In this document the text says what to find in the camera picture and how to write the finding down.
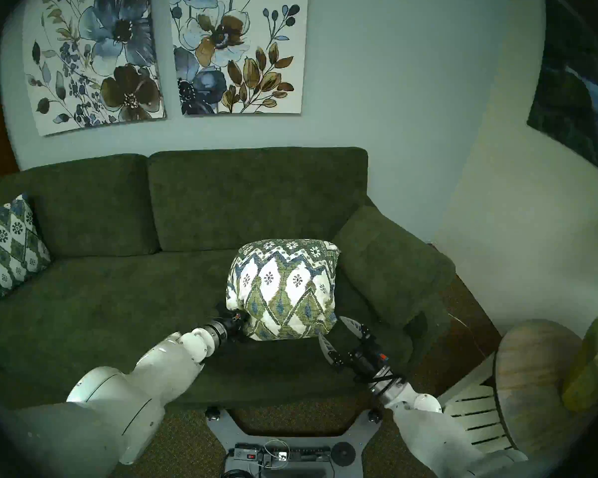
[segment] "throw pillow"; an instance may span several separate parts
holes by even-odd
[[[23,195],[0,207],[0,298],[49,265],[51,257]]]
[[[262,240],[239,248],[228,275],[226,307],[250,314],[244,333],[257,341],[327,334],[335,322],[336,245],[321,240]]]

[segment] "round wooden table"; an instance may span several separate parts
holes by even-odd
[[[527,457],[565,450],[595,412],[574,413],[561,401],[562,382],[582,340],[556,322],[532,320],[511,329],[494,361],[501,417]]]

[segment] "blue and white pillow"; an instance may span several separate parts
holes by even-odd
[[[33,211],[19,195],[0,207],[0,298],[51,263],[33,224]]]

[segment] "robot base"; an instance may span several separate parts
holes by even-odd
[[[207,425],[210,431],[217,437],[224,449],[228,453],[238,445],[243,447],[243,444],[262,446],[271,441],[275,437],[262,437],[258,435],[248,435],[245,433],[226,410],[207,411]],[[377,417],[374,411],[364,411],[352,424],[348,431],[338,437],[281,437],[281,440],[286,442],[291,449],[315,449],[315,448],[329,448],[333,449],[336,444],[345,442],[352,446],[354,452],[346,452],[346,458],[352,458],[353,461],[348,466],[340,466],[334,460],[326,461],[293,461],[289,460],[284,464],[283,469],[275,470],[279,467],[279,461],[274,460],[272,469],[263,469],[262,477],[305,477],[305,478],[363,478],[364,468],[361,462],[361,454],[365,446],[370,442],[374,434],[381,427],[381,418]],[[270,444],[268,447],[279,447],[278,443]],[[345,444],[339,445],[338,448],[348,448]],[[228,470],[244,470],[249,471],[253,476],[258,476],[259,467],[255,461],[244,461],[234,459],[228,456],[226,459],[226,466],[224,471]]]

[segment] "couch backrest cushion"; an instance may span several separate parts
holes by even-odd
[[[21,193],[54,257],[143,255],[159,248],[145,156],[52,164],[0,181],[0,203]]]
[[[160,246],[331,240],[363,204],[367,174],[367,152],[356,147],[158,152],[149,158],[149,185]]]

